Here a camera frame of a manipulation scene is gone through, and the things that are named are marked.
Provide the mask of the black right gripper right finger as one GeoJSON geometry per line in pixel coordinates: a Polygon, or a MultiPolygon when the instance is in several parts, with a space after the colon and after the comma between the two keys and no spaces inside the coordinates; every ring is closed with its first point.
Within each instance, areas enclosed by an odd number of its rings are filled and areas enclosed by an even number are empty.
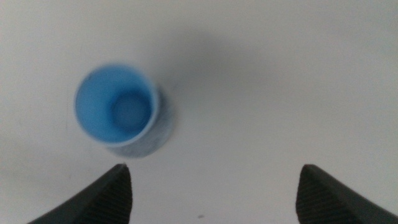
{"type": "Polygon", "coordinates": [[[313,164],[302,167],[295,211],[300,223],[397,224],[397,215],[313,164]]]}

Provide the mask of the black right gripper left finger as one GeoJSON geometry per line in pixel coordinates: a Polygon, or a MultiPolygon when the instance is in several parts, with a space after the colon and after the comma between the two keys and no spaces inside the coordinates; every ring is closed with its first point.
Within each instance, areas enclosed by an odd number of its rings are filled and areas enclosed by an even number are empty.
{"type": "Polygon", "coordinates": [[[125,164],[117,164],[63,204],[31,224],[128,224],[132,211],[132,184],[125,164]]]}

